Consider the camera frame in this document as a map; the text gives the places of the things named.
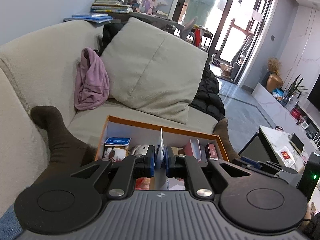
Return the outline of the person's left hand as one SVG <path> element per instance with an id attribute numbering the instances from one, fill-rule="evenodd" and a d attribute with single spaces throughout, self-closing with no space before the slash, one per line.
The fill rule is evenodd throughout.
<path id="1" fill-rule="evenodd" d="M 298 230 L 309 239 L 320 240 L 320 218 L 319 212 L 313 202 L 308 203 L 308 209 Z"/>

